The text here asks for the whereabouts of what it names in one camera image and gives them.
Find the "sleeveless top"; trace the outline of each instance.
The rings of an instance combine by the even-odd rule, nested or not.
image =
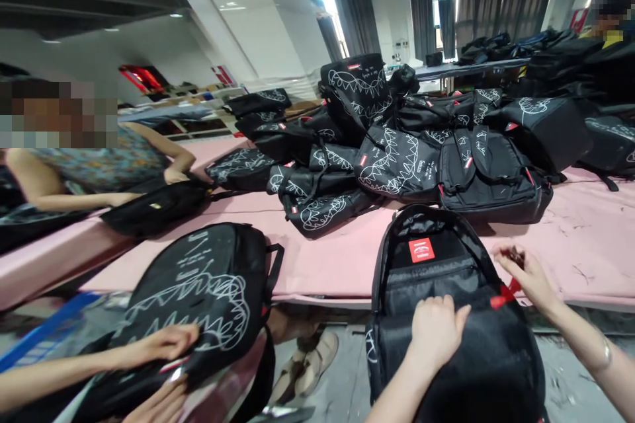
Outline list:
[[[142,136],[120,126],[118,141],[104,149],[27,150],[84,193],[121,192],[163,176],[170,160]]]

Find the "small black bag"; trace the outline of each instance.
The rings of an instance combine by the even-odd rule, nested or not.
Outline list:
[[[612,192],[617,192],[619,188],[609,179],[610,175],[635,178],[635,128],[610,116],[586,119],[586,125],[593,148],[578,165],[597,173]]]
[[[342,223],[374,210],[376,197],[359,188],[342,194],[320,196],[308,202],[283,195],[286,219],[307,238],[319,238]]]
[[[267,253],[276,252],[267,270]],[[152,396],[178,367],[189,388],[242,358],[269,317],[284,249],[267,246],[251,225],[219,223],[169,245],[137,285],[110,341],[119,347],[174,324],[197,324],[196,343],[174,362],[151,362],[97,377],[75,417],[94,423],[125,417]]]
[[[226,104],[237,119],[255,113],[267,121],[284,116],[284,110],[291,107],[291,100],[283,88],[277,88],[238,96]]]
[[[238,149],[205,168],[215,186],[225,190],[264,192],[275,161],[258,149]]]
[[[353,165],[359,184],[402,202],[437,199],[439,151],[404,132],[373,126]]]
[[[398,212],[380,245],[372,284],[373,318],[366,328],[371,404],[403,362],[417,304],[449,294],[456,310],[470,304],[472,311],[459,349],[432,380],[415,423],[538,422],[542,359],[521,306],[514,300],[492,309],[490,298],[501,285],[487,250],[459,215],[421,204]]]
[[[212,185],[202,180],[178,182],[113,208],[100,218],[121,235],[147,239],[201,213],[211,202],[211,193]]]
[[[531,162],[562,172],[593,146],[584,118],[568,98],[521,98],[485,116],[484,124],[507,131]]]
[[[441,205],[474,223],[537,223],[542,182],[529,166],[508,137],[486,126],[456,131],[441,148]]]

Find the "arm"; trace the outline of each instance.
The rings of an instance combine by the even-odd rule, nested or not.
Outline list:
[[[190,151],[187,151],[149,127],[135,124],[134,122],[125,122],[122,125],[134,130],[137,134],[150,142],[152,147],[174,160],[172,165],[165,169],[165,181],[168,184],[189,180],[184,172],[189,171],[196,160],[196,157],[194,157]]]
[[[525,252],[521,269],[504,256],[513,245],[498,245],[494,259],[522,286],[525,295],[538,310],[560,331],[571,350],[589,370],[607,398],[628,423],[635,423],[635,362],[569,306],[558,299],[549,281],[530,253]],[[523,249],[516,245],[518,251]],[[605,343],[611,358],[607,359]]]
[[[454,301],[449,295],[429,297],[417,305],[412,320],[412,342],[366,423],[411,423],[414,420],[432,379],[461,344],[471,309],[465,306],[454,314]],[[435,339],[427,337],[431,330]]]
[[[45,211],[79,211],[118,206],[137,194],[70,195],[58,173],[24,149],[11,149],[7,165],[22,189],[26,200]]]
[[[21,367],[0,374],[0,413],[110,370],[174,360],[198,338],[198,327],[171,326],[125,347]]]

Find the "red patch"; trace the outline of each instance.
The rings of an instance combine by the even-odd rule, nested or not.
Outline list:
[[[412,257],[413,263],[434,259],[435,251],[430,244],[430,238],[413,240],[408,244],[410,245],[410,257]]]

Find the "table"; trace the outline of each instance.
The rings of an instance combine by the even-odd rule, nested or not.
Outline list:
[[[609,192],[596,176],[568,169],[570,181],[556,187],[552,203],[536,225],[492,224],[477,232],[490,249],[514,239],[534,251],[559,295],[590,307],[635,310],[635,183],[619,182]],[[150,262],[175,239],[212,223],[252,223],[271,243],[285,249],[274,290],[279,301],[352,309],[370,308],[377,251],[395,210],[392,202],[317,240],[308,240],[284,219],[282,206],[264,192],[213,204],[201,216],[164,237],[127,252],[88,282],[85,291],[132,291]],[[497,267],[506,282],[510,277]]]
[[[418,67],[415,74],[420,81],[441,80],[441,90],[450,95],[454,92],[454,78],[467,76],[471,74],[484,73],[491,69],[509,69],[524,66],[529,62],[530,58],[506,59],[504,61],[488,61],[487,63],[478,65],[459,66],[453,63],[446,63],[441,66]]]

